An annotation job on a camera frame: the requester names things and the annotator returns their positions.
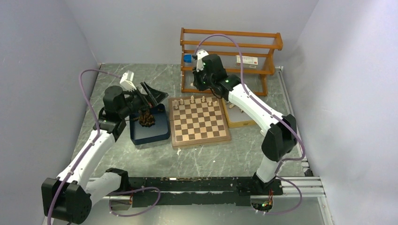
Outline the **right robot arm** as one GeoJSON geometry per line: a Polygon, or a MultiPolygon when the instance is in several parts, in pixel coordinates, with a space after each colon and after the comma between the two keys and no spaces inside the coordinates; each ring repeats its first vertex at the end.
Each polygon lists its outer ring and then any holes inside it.
{"type": "Polygon", "coordinates": [[[262,162],[254,173],[251,185],[258,194],[265,194],[275,180],[283,157],[297,144],[296,119],[273,110],[257,97],[236,75],[228,75],[217,54],[201,51],[193,56],[196,66],[192,70],[193,85],[200,91],[211,90],[242,109],[264,134],[261,145],[262,162]]]}

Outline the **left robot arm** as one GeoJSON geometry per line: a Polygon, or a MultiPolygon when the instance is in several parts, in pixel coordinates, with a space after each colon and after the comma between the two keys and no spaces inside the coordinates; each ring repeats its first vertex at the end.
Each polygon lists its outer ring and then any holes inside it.
{"type": "Polygon", "coordinates": [[[100,199],[112,192],[123,195],[131,190],[128,172],[109,168],[93,182],[89,179],[104,154],[116,143],[126,127],[126,117],[145,117],[168,97],[168,93],[141,83],[140,90],[110,86],[104,91],[103,108],[94,116],[95,124],[83,148],[56,178],[47,178],[41,192],[47,223],[59,219],[81,224],[100,199]]]}

